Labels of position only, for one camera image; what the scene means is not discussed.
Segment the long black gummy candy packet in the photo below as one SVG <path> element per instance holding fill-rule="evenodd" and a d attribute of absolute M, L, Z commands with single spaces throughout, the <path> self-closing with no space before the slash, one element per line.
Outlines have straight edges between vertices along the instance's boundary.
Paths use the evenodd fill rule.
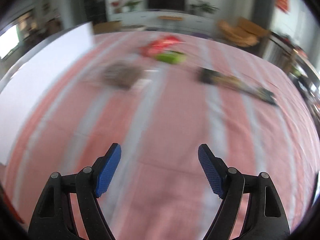
<path fill-rule="evenodd" d="M 221 72 L 201 67 L 199 68 L 199 81 L 209 85 L 221 86 L 236 90 L 241 93 L 248 94 L 270 105 L 277 105 L 276 97 L 273 92 L 261 86 L 249 85 L 232 75 L 225 75 Z"/>

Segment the red grey striped tablecloth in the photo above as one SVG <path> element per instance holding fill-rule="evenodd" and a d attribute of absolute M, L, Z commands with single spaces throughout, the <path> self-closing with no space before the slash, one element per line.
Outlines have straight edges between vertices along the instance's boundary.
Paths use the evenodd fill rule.
<path fill-rule="evenodd" d="M 182 35 L 177 66 L 142 57 L 156 32 L 113 33 L 58 79 L 32 110 L 6 168 L 4 188 L 29 222 L 49 176 L 92 165 L 112 143 L 121 161 L 100 207 L 116 239 L 202 239 L 219 208 L 198 161 L 207 144 L 244 174 L 267 172 L 290 228 L 302 219 L 319 171 L 319 138 L 307 106 L 276 66 L 242 50 Z M 140 67 L 130 89 L 108 85 L 115 63 Z M 199 68 L 274 93 L 273 106 L 199 81 Z"/>

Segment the white storage box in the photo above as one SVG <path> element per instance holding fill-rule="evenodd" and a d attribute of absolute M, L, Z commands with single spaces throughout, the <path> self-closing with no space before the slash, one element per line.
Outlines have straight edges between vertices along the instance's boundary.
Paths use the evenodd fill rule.
<path fill-rule="evenodd" d="M 1 79 L 1 164 L 44 92 L 93 48 L 91 22 L 60 31 L 23 55 Z"/>

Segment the green snack packet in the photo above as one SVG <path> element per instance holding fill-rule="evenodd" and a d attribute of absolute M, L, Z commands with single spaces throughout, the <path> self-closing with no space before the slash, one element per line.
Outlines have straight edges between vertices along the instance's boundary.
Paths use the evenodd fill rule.
<path fill-rule="evenodd" d="M 155 55 L 157 61 L 168 64 L 180 64 L 185 60 L 185 57 L 185 53 L 173 50 L 166 50 L 165 52 Z"/>

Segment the orange lounge chair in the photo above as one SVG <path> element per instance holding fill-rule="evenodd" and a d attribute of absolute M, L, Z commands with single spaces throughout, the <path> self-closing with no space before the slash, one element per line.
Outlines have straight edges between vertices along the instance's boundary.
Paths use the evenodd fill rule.
<path fill-rule="evenodd" d="M 269 33 L 267 29 L 243 17 L 238 18 L 236 26 L 231 26 L 228 22 L 220 20 L 217 27 L 228 42 L 242 48 L 257 45 Z"/>

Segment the red snack packet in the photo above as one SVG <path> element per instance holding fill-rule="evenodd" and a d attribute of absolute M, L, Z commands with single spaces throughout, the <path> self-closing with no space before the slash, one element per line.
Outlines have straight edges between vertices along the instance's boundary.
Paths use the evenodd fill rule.
<path fill-rule="evenodd" d="M 165 49 L 184 41 L 174 35 L 167 35 L 149 42 L 147 45 L 140 47 L 139 52 L 144 57 L 155 57 L 161 54 Z"/>

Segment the cardboard box on floor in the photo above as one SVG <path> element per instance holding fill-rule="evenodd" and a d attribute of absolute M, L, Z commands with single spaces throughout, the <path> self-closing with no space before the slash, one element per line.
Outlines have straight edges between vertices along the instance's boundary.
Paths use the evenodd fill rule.
<path fill-rule="evenodd" d="M 98 23 L 93 26 L 93 33 L 95 35 L 104 34 L 104 33 L 113 33 L 119 32 L 121 30 L 122 22 L 121 21 L 110 21 Z"/>

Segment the red flower arrangement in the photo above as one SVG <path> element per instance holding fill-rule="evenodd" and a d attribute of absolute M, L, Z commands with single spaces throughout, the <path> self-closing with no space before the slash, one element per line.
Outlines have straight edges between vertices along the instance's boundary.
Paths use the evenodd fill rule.
<path fill-rule="evenodd" d="M 123 0 L 115 0 L 110 3 L 114 14 L 122 13 Z"/>

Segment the small wooden side table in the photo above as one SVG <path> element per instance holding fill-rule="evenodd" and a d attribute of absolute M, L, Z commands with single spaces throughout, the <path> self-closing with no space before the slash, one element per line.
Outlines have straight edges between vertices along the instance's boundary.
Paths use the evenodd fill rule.
<path fill-rule="evenodd" d="M 181 22 L 184 21 L 183 17 L 178 16 L 161 15 L 157 18 L 162 22 L 163 29 L 166 29 L 166 26 L 169 24 L 169 22 L 173 22 L 175 24 L 175 31 L 180 29 Z"/>

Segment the green potted plant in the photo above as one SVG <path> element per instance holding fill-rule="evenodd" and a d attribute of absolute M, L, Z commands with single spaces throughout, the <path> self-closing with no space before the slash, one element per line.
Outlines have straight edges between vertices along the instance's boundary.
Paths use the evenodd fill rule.
<path fill-rule="evenodd" d="M 198 15 L 204 15 L 204 14 L 215 14 L 218 10 L 220 10 L 218 7 L 211 5 L 209 2 L 197 0 L 195 3 L 190 5 L 190 9 L 194 13 L 198 13 Z"/>

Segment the white tv cabinet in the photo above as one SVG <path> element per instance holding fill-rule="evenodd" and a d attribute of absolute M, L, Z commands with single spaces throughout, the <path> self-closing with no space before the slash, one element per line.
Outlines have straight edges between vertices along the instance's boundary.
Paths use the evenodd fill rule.
<path fill-rule="evenodd" d="M 166 11 L 123 12 L 110 15 L 109 20 L 121 21 L 123 25 L 145 25 L 148 28 L 209 34 L 215 29 L 213 19 Z"/>

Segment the green plant white vase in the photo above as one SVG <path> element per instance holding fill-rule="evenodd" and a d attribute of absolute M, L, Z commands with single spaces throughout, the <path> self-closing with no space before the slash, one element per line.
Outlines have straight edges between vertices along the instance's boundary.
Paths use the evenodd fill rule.
<path fill-rule="evenodd" d="M 126 9 L 126 12 L 132 12 L 135 11 L 136 8 L 138 7 L 138 5 L 141 3 L 140 0 L 128 0 L 127 2 L 125 2 L 125 4 L 123 5 L 123 8 Z"/>

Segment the black flat television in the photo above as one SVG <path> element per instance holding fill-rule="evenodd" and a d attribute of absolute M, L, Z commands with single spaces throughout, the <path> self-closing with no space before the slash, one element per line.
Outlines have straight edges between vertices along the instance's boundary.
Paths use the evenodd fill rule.
<path fill-rule="evenodd" d="M 150 10 L 185 11 L 187 0 L 146 0 Z"/>

